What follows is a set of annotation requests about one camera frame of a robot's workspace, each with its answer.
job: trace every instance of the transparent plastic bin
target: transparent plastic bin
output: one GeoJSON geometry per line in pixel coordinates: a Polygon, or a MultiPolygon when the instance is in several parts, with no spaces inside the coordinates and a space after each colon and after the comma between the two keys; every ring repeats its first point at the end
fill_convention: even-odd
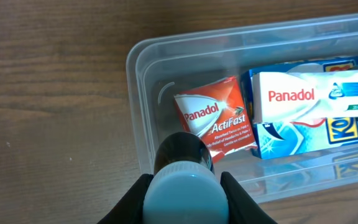
{"type": "MultiPolygon", "coordinates": [[[[175,35],[138,43],[127,58],[132,124],[142,173],[182,131],[173,95],[249,68],[308,58],[358,55],[358,14],[175,35]]],[[[215,164],[257,202],[358,182],[358,144],[261,160],[239,151],[215,164]]]]}

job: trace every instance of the bottle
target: bottle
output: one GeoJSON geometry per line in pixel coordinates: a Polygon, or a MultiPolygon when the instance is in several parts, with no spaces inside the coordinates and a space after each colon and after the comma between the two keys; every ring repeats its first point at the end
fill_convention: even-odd
{"type": "Polygon", "coordinates": [[[208,148],[191,133],[160,145],[143,205],[145,224],[227,224],[229,206],[208,148]]]}

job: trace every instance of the wooden table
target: wooden table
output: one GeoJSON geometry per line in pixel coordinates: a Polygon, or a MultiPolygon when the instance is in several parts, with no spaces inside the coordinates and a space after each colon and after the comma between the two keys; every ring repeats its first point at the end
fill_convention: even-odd
{"type": "MultiPolygon", "coordinates": [[[[138,41],[358,12],[345,0],[0,0],[0,223],[96,223],[140,171],[126,56],[138,41]]],[[[358,223],[358,184],[265,203],[358,223]]]]}

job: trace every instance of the red and white packaging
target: red and white packaging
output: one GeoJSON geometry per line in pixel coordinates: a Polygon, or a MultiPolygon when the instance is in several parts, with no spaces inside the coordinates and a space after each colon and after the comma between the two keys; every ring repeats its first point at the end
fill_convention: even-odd
{"type": "Polygon", "coordinates": [[[183,128],[200,137],[213,162],[241,149],[257,148],[235,77],[175,95],[183,128]]]}

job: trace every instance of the wood grain surface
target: wood grain surface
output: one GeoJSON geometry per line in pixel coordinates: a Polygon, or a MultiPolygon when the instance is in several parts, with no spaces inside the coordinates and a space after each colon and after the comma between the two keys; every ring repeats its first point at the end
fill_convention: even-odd
{"type": "MultiPolygon", "coordinates": [[[[163,35],[358,12],[355,0],[0,0],[0,223],[96,223],[138,178],[125,62],[163,35]]],[[[262,205],[358,223],[358,184],[262,205]]]]}

